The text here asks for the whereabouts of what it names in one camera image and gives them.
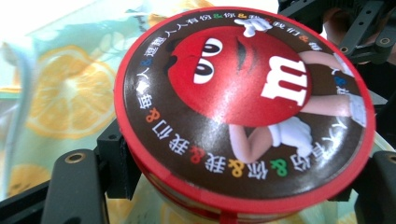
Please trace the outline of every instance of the cartoon eyes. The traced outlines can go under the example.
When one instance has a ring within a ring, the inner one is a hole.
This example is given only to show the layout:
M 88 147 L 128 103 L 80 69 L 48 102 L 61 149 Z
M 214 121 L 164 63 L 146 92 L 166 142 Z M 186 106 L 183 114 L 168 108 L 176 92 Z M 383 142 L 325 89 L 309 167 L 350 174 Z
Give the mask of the cartoon eyes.
M 213 77 L 215 69 L 213 64 L 208 60 L 201 58 L 198 62 L 197 68 L 195 69 L 194 74 L 194 83 L 195 84 L 204 84 Z
M 222 43 L 215 38 L 209 38 L 206 40 L 202 56 L 212 57 L 219 54 L 221 50 Z M 210 61 L 201 58 L 197 64 L 197 68 L 195 69 L 194 83 L 205 84 L 213 77 L 214 72 L 215 68 L 213 67 L 213 64 Z
M 218 53 L 220 53 L 222 50 L 222 43 L 215 39 L 215 38 L 209 38 L 208 40 L 206 40 L 203 52 L 202 52 L 202 56 L 204 57 L 211 57 L 211 56 L 215 56 Z

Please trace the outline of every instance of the white glove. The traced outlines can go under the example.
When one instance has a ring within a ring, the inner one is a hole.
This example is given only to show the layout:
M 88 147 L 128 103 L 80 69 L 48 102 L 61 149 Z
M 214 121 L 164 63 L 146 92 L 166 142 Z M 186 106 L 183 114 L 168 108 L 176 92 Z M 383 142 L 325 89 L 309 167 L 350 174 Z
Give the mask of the white glove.
M 236 19 L 236 20 L 234 20 L 234 22 L 236 24 L 245 26 L 245 28 L 246 28 L 246 30 L 244 32 L 245 37 L 254 36 L 256 34 L 255 33 L 256 31 L 265 32 L 265 31 L 273 28 L 273 26 L 268 21 L 266 21 L 265 19 L 262 19 L 262 18 L 247 19 L 247 20 Z
M 339 63 L 341 64 L 341 66 L 343 67 L 342 72 L 343 72 L 345 75 L 348 75 L 348 76 L 350 76 L 350 77 L 353 77 L 352 71 L 351 71 L 350 68 L 347 66 L 346 62 L 344 62 L 344 60 L 340 57 L 340 55 L 338 55 L 337 53 L 334 53 L 333 55 L 334 55 L 335 60 L 337 60 L 337 62 L 339 62 Z
M 349 96 L 349 111 L 353 120 L 362 127 L 366 127 L 366 108 L 363 98 L 358 95 L 347 94 Z
M 297 155 L 307 157 L 311 154 L 311 128 L 296 117 L 291 117 L 278 124 L 268 126 L 273 138 L 273 147 L 281 143 L 290 147 L 297 147 Z

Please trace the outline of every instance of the red lid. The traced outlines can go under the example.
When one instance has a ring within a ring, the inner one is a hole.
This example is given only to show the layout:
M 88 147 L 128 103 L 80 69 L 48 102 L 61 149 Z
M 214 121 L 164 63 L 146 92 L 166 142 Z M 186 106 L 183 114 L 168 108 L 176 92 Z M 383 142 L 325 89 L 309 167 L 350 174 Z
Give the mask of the red lid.
M 358 175 L 374 142 L 368 91 L 345 56 L 249 8 L 193 10 L 148 30 L 120 65 L 115 102 L 145 170 L 228 212 L 322 202 Z

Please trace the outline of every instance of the ampersand symbol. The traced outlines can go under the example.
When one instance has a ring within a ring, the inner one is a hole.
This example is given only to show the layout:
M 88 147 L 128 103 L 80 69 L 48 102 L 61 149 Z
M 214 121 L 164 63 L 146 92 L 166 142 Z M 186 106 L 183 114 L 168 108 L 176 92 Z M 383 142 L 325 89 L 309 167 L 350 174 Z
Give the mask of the ampersand symbol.
M 309 37 L 306 35 L 302 35 L 299 37 L 301 40 L 303 40 L 305 43 L 308 43 Z
M 218 14 L 218 13 L 215 13 L 213 16 L 214 16 L 214 18 L 216 18 L 216 19 L 222 18 L 222 16 L 221 16 L 220 14 Z
M 160 112 L 158 112 L 157 108 L 155 108 L 155 107 L 152 108 L 149 111 L 149 113 L 150 114 L 146 116 L 146 121 L 148 123 L 151 123 L 152 121 L 154 121 L 155 119 L 158 119 L 161 116 Z
M 193 154 L 190 160 L 194 164 L 198 164 L 201 161 L 201 158 L 205 155 L 205 151 L 200 147 L 192 147 L 190 152 Z
M 152 59 L 146 59 L 145 61 L 140 62 L 140 65 L 150 66 L 152 63 Z
M 282 159 L 271 161 L 271 168 L 275 169 L 276 173 L 282 177 L 288 175 L 287 165 L 285 160 Z
M 345 86 L 347 84 L 347 81 L 341 77 L 334 77 L 334 80 L 337 86 Z
M 245 167 L 245 164 L 239 160 L 228 160 L 228 167 L 233 168 L 232 174 L 234 177 L 241 177 L 243 172 L 242 170 Z
M 248 16 L 246 16 L 244 13 L 239 13 L 238 18 L 243 18 L 246 19 Z

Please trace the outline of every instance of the red rim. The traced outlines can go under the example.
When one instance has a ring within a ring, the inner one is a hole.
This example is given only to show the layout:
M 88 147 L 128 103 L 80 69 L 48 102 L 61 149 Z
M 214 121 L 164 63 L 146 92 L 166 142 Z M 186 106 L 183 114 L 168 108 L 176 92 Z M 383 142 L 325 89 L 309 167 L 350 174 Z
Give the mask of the red rim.
M 273 16 L 275 18 L 279 18 L 281 20 L 287 21 L 291 24 L 294 24 L 297 27 L 300 27 L 304 30 L 309 30 L 305 26 L 297 23 L 296 21 L 290 20 L 288 18 L 284 18 L 282 16 L 263 12 L 257 9 L 251 8 L 243 8 L 243 7 L 216 7 L 216 9 L 244 9 L 252 12 L 257 12 L 261 14 L 267 14 L 269 16 Z M 194 11 L 210 11 L 213 8 L 203 8 L 197 9 L 193 11 L 188 11 L 179 15 L 176 15 L 168 20 L 162 21 L 156 26 L 152 27 L 150 30 L 142 34 L 142 36 L 136 40 L 136 42 L 132 45 L 132 47 L 126 53 L 124 59 L 120 64 L 120 69 L 118 71 L 118 75 L 116 78 L 115 85 L 115 107 L 117 119 L 120 125 L 120 130 L 123 133 L 128 145 L 130 146 L 131 153 L 134 155 L 136 160 L 139 160 L 140 163 L 146 166 L 146 169 L 156 175 L 161 181 L 169 186 L 171 189 L 183 194 L 184 196 L 194 200 L 198 203 L 207 204 L 212 207 L 216 207 L 222 211 L 228 211 L 233 213 L 248 213 L 248 214 L 279 214 L 279 213 L 288 213 L 294 212 L 298 210 L 302 210 L 308 206 L 311 206 L 316 203 L 321 203 L 344 188 L 346 188 L 354 178 L 360 173 L 365 163 L 367 162 L 375 136 L 375 116 L 374 110 L 371 103 L 369 92 L 361 79 L 360 76 L 355 76 L 357 85 L 361 92 L 361 97 L 364 99 L 364 104 L 367 109 L 367 126 L 364 131 L 364 136 L 361 140 L 361 149 L 355 155 L 354 160 L 344 169 L 344 171 L 331 180 L 329 183 L 308 191 L 306 193 L 302 193 L 299 195 L 291 196 L 289 198 L 281 198 L 276 200 L 245 200 L 239 198 L 232 198 L 229 196 L 220 195 L 218 193 L 214 193 L 205 189 L 198 189 L 193 185 L 187 183 L 186 181 L 179 179 L 175 175 L 172 175 L 170 171 L 160 164 L 155 158 L 153 158 L 142 143 L 138 140 L 136 134 L 134 133 L 133 128 L 128 120 L 127 113 L 125 111 L 125 103 L 124 103 L 124 79 L 128 67 L 128 63 L 131 60 L 132 56 L 136 48 L 142 44 L 142 42 L 150 36 L 154 31 L 156 31 L 163 24 L 166 24 L 169 21 L 173 21 L 177 18 L 182 17 L 183 15 L 192 13 Z M 327 40 L 325 40 L 320 35 L 316 34 L 313 31 L 308 32 L 309 34 L 315 36 L 317 39 L 324 43 L 328 43 L 328 46 L 334 52 L 339 53 L 342 59 L 346 61 L 347 65 L 353 73 L 356 75 L 358 72 L 354 68 L 354 66 L 347 60 L 347 58 L 332 44 L 330 44 Z

